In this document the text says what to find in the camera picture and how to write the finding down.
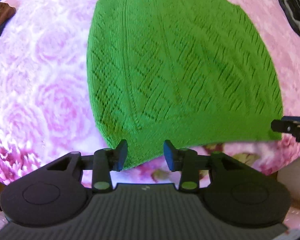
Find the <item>green knitted sweater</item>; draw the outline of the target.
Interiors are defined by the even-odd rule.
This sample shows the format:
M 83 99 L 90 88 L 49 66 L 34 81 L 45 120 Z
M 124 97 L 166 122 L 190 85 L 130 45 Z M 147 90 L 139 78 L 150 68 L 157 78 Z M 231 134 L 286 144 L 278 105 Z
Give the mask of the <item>green knitted sweater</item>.
M 87 47 L 90 104 L 125 168 L 177 148 L 280 140 L 276 70 L 248 15 L 227 0 L 98 0 Z

